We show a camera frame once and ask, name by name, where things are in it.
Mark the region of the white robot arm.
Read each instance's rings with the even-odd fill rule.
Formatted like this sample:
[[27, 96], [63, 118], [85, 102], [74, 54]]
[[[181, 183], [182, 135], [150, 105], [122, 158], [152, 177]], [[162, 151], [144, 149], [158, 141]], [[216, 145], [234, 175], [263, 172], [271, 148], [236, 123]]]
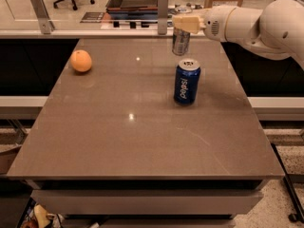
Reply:
[[304, 6], [295, 0], [275, 0], [265, 9], [220, 5], [175, 15], [172, 22], [176, 29], [203, 32], [210, 40], [235, 43], [267, 59], [291, 57], [304, 68]]

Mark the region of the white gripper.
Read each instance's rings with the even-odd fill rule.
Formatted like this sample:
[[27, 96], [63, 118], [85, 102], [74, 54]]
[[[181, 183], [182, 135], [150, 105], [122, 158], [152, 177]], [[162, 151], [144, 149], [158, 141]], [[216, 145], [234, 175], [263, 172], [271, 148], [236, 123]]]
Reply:
[[217, 6], [210, 8], [204, 15], [174, 15], [173, 26], [176, 29], [198, 34], [201, 30], [207, 38], [215, 41], [226, 42], [225, 30], [229, 16], [236, 6]]

